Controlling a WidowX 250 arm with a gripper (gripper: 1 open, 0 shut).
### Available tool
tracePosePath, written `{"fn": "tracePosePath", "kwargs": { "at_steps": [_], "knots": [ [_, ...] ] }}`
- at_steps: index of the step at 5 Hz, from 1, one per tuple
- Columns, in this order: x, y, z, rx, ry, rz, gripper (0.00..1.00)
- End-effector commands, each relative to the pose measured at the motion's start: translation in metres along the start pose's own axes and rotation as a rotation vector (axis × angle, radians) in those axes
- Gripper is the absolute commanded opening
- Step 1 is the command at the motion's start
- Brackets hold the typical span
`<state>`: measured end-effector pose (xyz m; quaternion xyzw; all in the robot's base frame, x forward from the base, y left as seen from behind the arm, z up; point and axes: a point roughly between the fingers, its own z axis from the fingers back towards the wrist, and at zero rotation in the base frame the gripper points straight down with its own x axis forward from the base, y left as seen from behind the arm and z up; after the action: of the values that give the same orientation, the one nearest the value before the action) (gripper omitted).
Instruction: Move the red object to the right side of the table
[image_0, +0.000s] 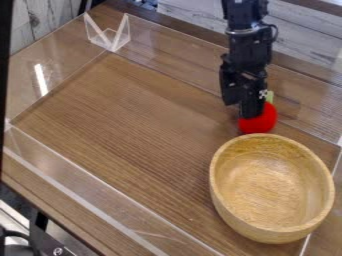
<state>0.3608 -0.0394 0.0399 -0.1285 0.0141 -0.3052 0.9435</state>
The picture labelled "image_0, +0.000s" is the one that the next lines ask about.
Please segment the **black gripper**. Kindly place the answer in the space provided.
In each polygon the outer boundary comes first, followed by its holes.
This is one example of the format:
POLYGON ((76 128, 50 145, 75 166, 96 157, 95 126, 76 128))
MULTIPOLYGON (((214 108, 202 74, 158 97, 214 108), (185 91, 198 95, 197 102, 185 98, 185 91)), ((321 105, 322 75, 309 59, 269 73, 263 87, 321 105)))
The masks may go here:
POLYGON ((241 117, 251 119, 262 114, 266 102, 267 83, 263 78, 267 77, 266 66, 271 61, 273 26, 261 23, 249 29, 227 28, 226 34, 229 52, 222 55, 219 69, 222 100, 226 105, 241 101, 241 117))

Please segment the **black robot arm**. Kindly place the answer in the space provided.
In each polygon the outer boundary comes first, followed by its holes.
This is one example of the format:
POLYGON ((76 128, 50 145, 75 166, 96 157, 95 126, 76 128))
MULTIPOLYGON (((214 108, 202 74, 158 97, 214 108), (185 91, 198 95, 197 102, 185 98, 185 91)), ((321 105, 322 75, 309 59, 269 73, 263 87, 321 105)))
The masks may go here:
POLYGON ((222 0, 229 52, 222 55, 221 93, 226 105, 239 105, 239 116, 246 119, 262 114, 267 96, 276 28, 263 22, 267 4, 267 0, 222 0))

